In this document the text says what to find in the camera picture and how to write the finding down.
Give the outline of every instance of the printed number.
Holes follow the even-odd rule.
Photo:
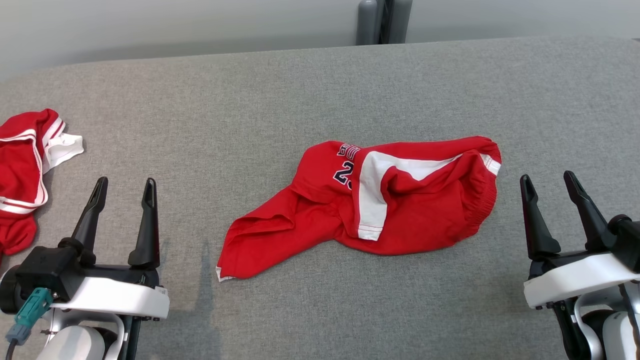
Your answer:
[[[347,179],[346,176],[351,175],[351,173],[353,172],[353,163],[350,161],[345,161],[342,164],[342,167],[344,167],[344,170],[336,171],[333,178],[338,180],[340,184],[347,184],[347,187],[351,189],[351,180]]]

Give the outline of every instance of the teal connector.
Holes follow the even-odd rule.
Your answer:
[[[31,329],[36,321],[49,310],[52,302],[51,291],[45,288],[36,288],[15,315],[15,323]]]

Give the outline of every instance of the white trim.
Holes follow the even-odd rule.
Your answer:
[[[44,183],[42,182],[42,158],[38,153],[38,148],[36,147],[36,140],[33,140],[33,155],[36,158],[36,163],[38,163],[38,172],[40,173],[40,181],[38,183],[38,193],[36,194],[35,203],[44,204],[49,199],[49,194],[47,194],[47,189],[44,187]]]
[[[4,203],[10,202],[10,204],[7,204],[7,205],[20,205],[20,206],[27,206],[29,208],[37,208],[38,206],[41,205],[41,204],[34,204],[32,202],[13,200],[3,196],[0,196],[0,202],[4,202]]]
[[[14,141],[14,140],[25,140],[25,139],[23,139],[24,136],[33,136],[33,138],[35,140],[36,131],[34,129],[26,129],[25,131],[19,133],[18,135],[12,136],[10,138],[0,138],[0,141],[2,141],[2,142],[10,142],[10,141]]]
[[[25,208],[21,208],[20,206],[5,204],[2,202],[2,200],[0,200],[0,211],[6,211],[8,213],[24,215],[24,214],[32,213],[33,210],[35,209],[25,209]]]
[[[216,266],[216,274],[218,274],[218,282],[223,282],[224,280],[229,280],[229,279],[235,279],[235,277],[233,276],[220,277],[221,271],[222,271],[222,268],[219,268]]]
[[[50,169],[78,154],[82,154],[84,152],[82,139],[82,136],[79,135],[60,133],[49,140],[48,145],[44,148],[44,168],[42,173],[46,174]]]
[[[53,124],[51,124],[51,126],[49,126],[49,129],[47,130],[47,132],[44,133],[44,136],[42,137],[42,148],[44,149],[45,147],[47,147],[47,144],[49,143],[49,140],[51,140],[51,138],[56,133],[56,131],[58,131],[58,129],[60,129],[60,132],[62,132],[65,129],[65,126],[66,126],[66,124],[64,123],[64,121],[62,121],[62,119],[58,117],[53,122]]]
[[[360,169],[360,184],[358,189],[358,237],[363,240],[378,241],[387,218],[387,203],[380,190],[382,177],[391,167],[411,175],[416,181],[421,181],[437,170],[458,159],[462,154],[451,159],[415,160],[401,159],[378,151],[371,151],[364,158]],[[500,163],[491,156],[481,154],[483,163],[488,171],[497,175]]]
[[[486,167],[486,169],[489,170],[489,172],[493,175],[498,176],[498,171],[500,171],[500,167],[502,166],[502,164],[500,164],[498,161],[495,161],[490,155],[487,154],[480,154],[480,157],[484,161],[484,167]]]

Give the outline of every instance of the red shirt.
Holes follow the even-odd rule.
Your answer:
[[[0,126],[0,251],[15,254],[36,233],[32,212],[49,196],[42,176],[83,152],[82,136],[65,134],[51,109],[9,118]]]
[[[493,209],[501,161],[498,146],[481,136],[315,145],[291,185],[231,225],[218,279],[254,276],[331,239],[380,255],[454,245]]]

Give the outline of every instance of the cable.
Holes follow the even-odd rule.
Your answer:
[[[4,360],[13,359],[13,350],[15,349],[16,345],[18,345],[18,340],[11,340],[11,342],[9,343],[9,347],[6,349],[6,356],[4,357]]]
[[[36,321],[51,307],[53,296],[51,291],[45,288],[35,288],[20,311],[15,315],[15,324],[6,333],[4,338],[9,341],[6,351],[6,360],[11,360],[16,345],[22,346],[31,336],[31,329]]]

